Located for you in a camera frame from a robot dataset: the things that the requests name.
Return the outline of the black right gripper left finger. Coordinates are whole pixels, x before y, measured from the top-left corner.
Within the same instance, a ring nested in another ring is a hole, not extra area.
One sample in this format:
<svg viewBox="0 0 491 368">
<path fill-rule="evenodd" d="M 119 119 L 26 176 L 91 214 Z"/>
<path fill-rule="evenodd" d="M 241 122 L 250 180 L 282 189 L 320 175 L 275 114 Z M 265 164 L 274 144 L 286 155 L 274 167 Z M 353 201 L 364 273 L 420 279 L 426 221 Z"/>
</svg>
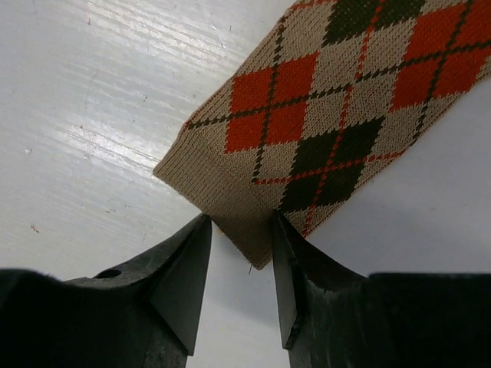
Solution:
<svg viewBox="0 0 491 368">
<path fill-rule="evenodd" d="M 184 367 L 196 346 L 212 223 L 93 278 L 1 272 L 3 367 Z"/>
</svg>

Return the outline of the tan argyle sock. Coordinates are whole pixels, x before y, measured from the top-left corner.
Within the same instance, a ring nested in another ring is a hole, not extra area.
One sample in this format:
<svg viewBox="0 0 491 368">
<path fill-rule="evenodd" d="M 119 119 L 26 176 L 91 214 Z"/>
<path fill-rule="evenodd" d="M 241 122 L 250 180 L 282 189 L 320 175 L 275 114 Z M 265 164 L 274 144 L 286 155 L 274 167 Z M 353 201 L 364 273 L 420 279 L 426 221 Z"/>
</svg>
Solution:
<svg viewBox="0 0 491 368">
<path fill-rule="evenodd" d="M 297 1 L 153 173 L 261 269 L 489 76 L 488 1 Z"/>
</svg>

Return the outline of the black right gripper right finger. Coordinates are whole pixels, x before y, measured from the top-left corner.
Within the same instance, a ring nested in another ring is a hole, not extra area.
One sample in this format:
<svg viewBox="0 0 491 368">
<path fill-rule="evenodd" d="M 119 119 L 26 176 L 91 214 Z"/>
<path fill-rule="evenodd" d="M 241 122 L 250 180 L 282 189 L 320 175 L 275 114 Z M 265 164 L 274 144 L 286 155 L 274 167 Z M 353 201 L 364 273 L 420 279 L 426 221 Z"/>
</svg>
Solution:
<svg viewBox="0 0 491 368">
<path fill-rule="evenodd" d="M 488 367 L 490 276 L 362 276 L 281 214 L 272 256 L 282 346 L 292 367 Z"/>
</svg>

